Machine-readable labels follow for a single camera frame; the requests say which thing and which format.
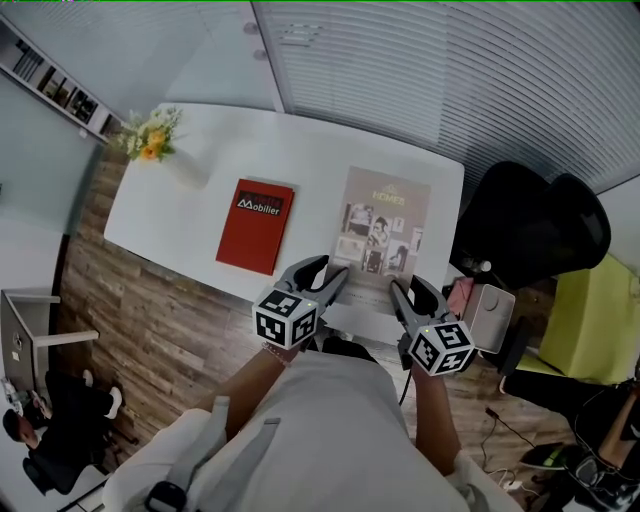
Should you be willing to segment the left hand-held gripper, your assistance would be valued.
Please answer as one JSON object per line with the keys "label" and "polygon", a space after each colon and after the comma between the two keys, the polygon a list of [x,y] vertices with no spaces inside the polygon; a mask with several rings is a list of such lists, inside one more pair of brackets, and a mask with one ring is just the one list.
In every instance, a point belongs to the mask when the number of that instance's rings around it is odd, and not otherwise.
{"label": "left hand-held gripper", "polygon": [[344,289],[350,269],[338,268],[318,288],[317,274],[328,255],[305,258],[289,266],[273,286],[267,286],[252,306],[254,333],[263,341],[290,350],[312,337],[321,315]]}

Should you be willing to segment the white side desk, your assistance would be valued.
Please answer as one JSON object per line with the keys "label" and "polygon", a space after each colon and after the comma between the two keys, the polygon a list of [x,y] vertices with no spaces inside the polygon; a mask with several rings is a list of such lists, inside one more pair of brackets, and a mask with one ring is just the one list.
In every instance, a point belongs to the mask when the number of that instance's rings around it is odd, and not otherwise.
{"label": "white side desk", "polygon": [[4,375],[19,392],[45,391],[51,347],[92,342],[100,337],[96,330],[54,334],[49,323],[51,310],[60,304],[59,296],[0,291]]}

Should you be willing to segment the grey chest harness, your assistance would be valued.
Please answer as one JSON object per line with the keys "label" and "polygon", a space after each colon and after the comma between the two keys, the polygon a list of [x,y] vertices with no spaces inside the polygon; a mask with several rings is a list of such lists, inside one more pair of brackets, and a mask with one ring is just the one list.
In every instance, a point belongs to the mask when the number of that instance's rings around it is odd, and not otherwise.
{"label": "grey chest harness", "polygon": [[[230,399],[215,399],[208,422],[196,440],[177,459],[164,481],[181,487],[187,495],[197,470],[226,444],[226,422]],[[254,470],[263,459],[280,425],[278,418],[266,419],[256,436],[243,448],[218,483],[201,495],[197,512],[232,512]]]}

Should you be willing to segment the person's black trousers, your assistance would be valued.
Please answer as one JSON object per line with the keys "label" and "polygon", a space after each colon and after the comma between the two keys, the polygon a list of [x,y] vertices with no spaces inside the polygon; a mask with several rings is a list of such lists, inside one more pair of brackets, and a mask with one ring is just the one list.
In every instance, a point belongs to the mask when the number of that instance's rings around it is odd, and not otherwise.
{"label": "person's black trousers", "polygon": [[330,336],[322,342],[322,353],[361,359],[377,364],[377,360],[362,345],[353,341]]}

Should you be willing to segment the grey Homes magazine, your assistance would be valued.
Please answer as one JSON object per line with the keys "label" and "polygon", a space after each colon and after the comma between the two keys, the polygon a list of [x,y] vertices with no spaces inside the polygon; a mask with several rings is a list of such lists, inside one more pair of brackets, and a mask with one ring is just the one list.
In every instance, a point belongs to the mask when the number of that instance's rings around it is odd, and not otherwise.
{"label": "grey Homes magazine", "polygon": [[352,166],[344,189],[332,267],[349,276],[337,302],[390,314],[389,284],[410,284],[418,259],[431,187]]}

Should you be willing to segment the person's left forearm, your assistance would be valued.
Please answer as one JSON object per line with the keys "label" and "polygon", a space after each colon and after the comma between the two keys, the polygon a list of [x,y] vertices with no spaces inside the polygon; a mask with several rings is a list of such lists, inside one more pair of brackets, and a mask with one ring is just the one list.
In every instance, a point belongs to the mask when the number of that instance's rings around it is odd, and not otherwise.
{"label": "person's left forearm", "polygon": [[298,346],[284,350],[264,344],[233,376],[202,398],[194,408],[211,411],[217,397],[228,397],[230,405],[225,431],[227,440],[231,440],[250,420],[258,405],[299,350]]}

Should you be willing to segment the black chest device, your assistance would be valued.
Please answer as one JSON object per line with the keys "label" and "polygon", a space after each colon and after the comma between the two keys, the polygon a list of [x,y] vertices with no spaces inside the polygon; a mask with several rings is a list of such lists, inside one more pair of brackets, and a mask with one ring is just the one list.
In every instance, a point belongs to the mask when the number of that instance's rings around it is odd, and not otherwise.
{"label": "black chest device", "polygon": [[147,512],[183,512],[187,503],[186,492],[178,485],[161,481],[154,485],[144,500]]}

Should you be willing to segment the person's white shirt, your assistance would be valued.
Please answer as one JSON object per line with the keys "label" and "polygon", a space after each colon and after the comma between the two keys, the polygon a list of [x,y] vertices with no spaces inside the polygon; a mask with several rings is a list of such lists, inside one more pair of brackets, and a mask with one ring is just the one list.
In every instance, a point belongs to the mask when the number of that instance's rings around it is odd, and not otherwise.
{"label": "person's white shirt", "polygon": [[[211,412],[184,412],[122,464],[105,486],[105,512],[146,512],[148,493]],[[185,512],[197,512],[268,418],[280,425],[232,512],[519,512],[467,455],[443,476],[417,450],[383,367],[318,352],[296,356],[248,423],[197,470]]]}

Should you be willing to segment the white vase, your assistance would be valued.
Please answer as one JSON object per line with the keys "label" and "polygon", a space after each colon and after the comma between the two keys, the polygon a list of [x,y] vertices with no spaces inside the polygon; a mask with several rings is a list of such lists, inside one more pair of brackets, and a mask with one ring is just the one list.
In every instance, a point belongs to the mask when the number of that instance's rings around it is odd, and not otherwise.
{"label": "white vase", "polygon": [[182,149],[176,149],[164,159],[164,165],[183,185],[194,189],[203,189],[209,181],[209,174],[203,170],[196,159]]}

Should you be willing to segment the yellow-green tablecloth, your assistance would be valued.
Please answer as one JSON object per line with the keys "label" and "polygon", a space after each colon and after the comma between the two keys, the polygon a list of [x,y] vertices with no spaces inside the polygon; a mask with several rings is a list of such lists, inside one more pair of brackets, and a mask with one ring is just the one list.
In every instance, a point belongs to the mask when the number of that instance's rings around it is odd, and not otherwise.
{"label": "yellow-green tablecloth", "polygon": [[610,255],[559,276],[539,357],[564,376],[617,384],[640,356],[640,279]]}

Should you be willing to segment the black green sneaker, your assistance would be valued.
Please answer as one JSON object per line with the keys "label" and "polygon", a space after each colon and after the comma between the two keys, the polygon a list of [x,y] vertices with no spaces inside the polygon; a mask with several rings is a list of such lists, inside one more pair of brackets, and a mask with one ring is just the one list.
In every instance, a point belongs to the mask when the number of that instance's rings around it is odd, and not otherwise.
{"label": "black green sneaker", "polygon": [[528,450],[519,463],[543,471],[561,471],[581,454],[577,445],[562,442],[537,445]]}

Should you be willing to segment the frosted glass door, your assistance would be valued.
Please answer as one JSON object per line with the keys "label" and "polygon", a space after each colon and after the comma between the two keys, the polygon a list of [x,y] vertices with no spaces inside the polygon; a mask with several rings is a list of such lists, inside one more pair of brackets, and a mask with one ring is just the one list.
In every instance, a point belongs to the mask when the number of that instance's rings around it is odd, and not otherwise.
{"label": "frosted glass door", "polygon": [[0,219],[68,233],[103,145],[0,77]]}

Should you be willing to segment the yellow flower bouquet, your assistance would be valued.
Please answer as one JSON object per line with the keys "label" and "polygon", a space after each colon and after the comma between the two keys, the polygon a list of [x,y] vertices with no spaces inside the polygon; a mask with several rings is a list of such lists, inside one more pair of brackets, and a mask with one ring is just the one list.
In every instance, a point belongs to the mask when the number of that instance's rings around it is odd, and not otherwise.
{"label": "yellow flower bouquet", "polygon": [[109,141],[130,160],[162,162],[176,153],[174,138],[181,119],[182,110],[176,106],[156,108],[147,117],[131,111]]}

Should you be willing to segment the white rectangular box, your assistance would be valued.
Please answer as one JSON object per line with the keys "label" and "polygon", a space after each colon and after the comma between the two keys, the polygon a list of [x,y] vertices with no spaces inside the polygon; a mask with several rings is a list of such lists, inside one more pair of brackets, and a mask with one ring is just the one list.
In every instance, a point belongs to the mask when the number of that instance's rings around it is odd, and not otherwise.
{"label": "white rectangular box", "polygon": [[515,305],[515,296],[489,284],[475,284],[463,315],[479,351],[500,352]]}

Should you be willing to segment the red book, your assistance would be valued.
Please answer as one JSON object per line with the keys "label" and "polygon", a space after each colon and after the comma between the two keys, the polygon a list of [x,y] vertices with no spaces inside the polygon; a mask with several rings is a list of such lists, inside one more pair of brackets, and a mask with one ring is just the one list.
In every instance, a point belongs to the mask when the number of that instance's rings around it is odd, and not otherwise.
{"label": "red book", "polygon": [[272,275],[294,197],[291,187],[240,179],[216,261]]}

